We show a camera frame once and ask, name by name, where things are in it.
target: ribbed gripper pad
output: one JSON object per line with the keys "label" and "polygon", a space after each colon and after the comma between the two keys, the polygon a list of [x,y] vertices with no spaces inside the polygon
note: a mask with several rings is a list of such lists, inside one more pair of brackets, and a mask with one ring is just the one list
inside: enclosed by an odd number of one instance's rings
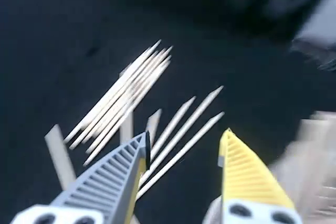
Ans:
{"label": "ribbed gripper pad", "polygon": [[142,133],[114,149],[78,177],[51,205],[95,209],[104,214],[105,223],[111,223],[115,212],[127,207],[123,205],[127,204],[123,196],[133,188],[140,158],[146,158],[146,142],[149,142],[146,133]]}
{"label": "ribbed gripper pad", "polygon": [[294,208],[266,165],[230,129],[224,132],[219,151],[224,157],[224,201],[240,199]]}

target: screw hole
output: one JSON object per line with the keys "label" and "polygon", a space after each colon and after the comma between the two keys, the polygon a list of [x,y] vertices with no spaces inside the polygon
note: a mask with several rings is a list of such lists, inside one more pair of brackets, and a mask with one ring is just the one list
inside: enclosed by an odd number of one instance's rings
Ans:
{"label": "screw hole", "polygon": [[230,213],[241,217],[251,217],[252,213],[243,205],[233,205],[230,207]]}
{"label": "screw hole", "polygon": [[276,212],[272,215],[272,219],[283,224],[295,224],[295,221],[284,212]]}
{"label": "screw hole", "polygon": [[77,220],[75,224],[94,224],[94,222],[95,221],[90,217],[83,217]]}
{"label": "screw hole", "polygon": [[52,224],[55,221],[55,215],[45,214],[40,216],[34,224]]}

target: gray ribbed surface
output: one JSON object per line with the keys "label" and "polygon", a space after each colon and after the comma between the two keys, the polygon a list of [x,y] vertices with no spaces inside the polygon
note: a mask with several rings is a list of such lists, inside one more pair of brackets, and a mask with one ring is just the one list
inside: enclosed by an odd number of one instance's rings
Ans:
{"label": "gray ribbed surface", "polygon": [[95,209],[104,214],[105,223],[123,221],[138,161],[146,155],[145,138],[142,133],[97,161],[51,205]]}

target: dark blue table surface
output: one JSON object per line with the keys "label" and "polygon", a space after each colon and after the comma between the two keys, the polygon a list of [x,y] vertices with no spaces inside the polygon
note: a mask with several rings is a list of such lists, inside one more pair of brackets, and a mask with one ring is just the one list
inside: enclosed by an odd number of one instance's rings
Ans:
{"label": "dark blue table surface", "polygon": [[[134,112],[135,132],[157,109],[157,135],[182,103],[225,88],[170,157],[213,115],[223,119],[137,203],[141,223],[200,223],[219,195],[218,141],[231,127],[269,163],[314,110],[334,111],[336,78],[318,72],[286,44],[230,34],[131,0],[0,0],[1,223],[60,186],[44,135],[59,123],[67,134],[119,72],[162,39],[172,63]],[[118,134],[100,155],[118,143]],[[79,175],[86,146],[70,152]]]}

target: yellow ribbed surface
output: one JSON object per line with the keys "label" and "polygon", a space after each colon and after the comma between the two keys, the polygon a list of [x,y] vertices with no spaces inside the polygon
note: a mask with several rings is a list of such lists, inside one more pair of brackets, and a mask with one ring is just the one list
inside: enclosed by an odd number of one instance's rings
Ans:
{"label": "yellow ribbed surface", "polygon": [[241,199],[294,209],[267,166],[230,129],[221,138],[219,155],[224,157],[224,201]]}

